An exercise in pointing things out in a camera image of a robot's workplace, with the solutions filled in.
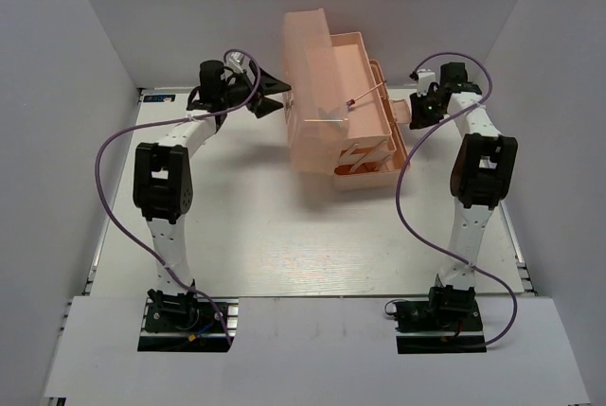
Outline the purple handle screwdriver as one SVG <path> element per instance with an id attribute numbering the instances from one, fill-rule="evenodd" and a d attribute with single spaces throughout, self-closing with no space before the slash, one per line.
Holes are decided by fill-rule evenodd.
<path id="1" fill-rule="evenodd" d="M 366 97 L 367 95 L 371 94 L 372 92 L 374 92 L 375 90 L 378 90 L 381 86 L 383 86 L 385 84 L 385 80 L 380 81 L 379 83 L 375 84 L 373 87 L 371 87 L 370 89 L 368 89 L 367 91 L 363 92 L 362 94 L 360 94 L 359 96 L 355 97 L 355 98 L 351 98 L 346 102 L 346 106 L 349 109 L 350 107 L 352 107 L 353 105 L 355 105 L 360 99 L 362 99 L 363 97 Z"/>

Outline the pink plastic tool box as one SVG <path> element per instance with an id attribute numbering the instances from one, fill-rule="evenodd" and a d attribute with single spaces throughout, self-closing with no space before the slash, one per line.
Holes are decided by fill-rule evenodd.
<path id="1" fill-rule="evenodd" d="M 325 174 L 339 190 L 389 187 L 408 150 L 400 126 L 411 121 L 404 99 L 389 96 L 380 64 L 360 32 L 330 33 L 322 9 L 288 12 L 283 22 L 284 95 L 292 165 Z M 346 102 L 385 80 L 349 109 Z"/>

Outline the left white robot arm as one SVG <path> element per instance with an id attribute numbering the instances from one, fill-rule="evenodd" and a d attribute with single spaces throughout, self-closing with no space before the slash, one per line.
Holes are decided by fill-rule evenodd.
<path id="1" fill-rule="evenodd" d="M 200 64 L 199 85 L 187 98 L 187 120 L 154 143 L 141 143 L 134 157 L 134 205 L 151 232 L 157 262 L 158 290 L 187 294 L 195 286 L 187 262 L 186 213 L 193 203 L 190 159 L 214 136 L 226 110 L 244 105 L 262 118 L 283 107 L 272 95 L 292 87 L 254 63 L 237 71 L 223 62 Z"/>

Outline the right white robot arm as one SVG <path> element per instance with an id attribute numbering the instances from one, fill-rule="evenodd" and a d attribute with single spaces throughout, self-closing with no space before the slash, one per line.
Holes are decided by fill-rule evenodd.
<path id="1" fill-rule="evenodd" d="M 435 127 L 449 116 L 461 136 L 450 177 L 454 223 L 448 251 L 455 254 L 437 274 L 437 286 L 467 298 L 474 292 L 472 266 L 494 209 L 508 195 L 518 150 L 517 140 L 492 123 L 480 87 L 468 78 L 462 62 L 448 62 L 438 73 L 411 74 L 417 90 L 410 97 L 409 128 Z"/>

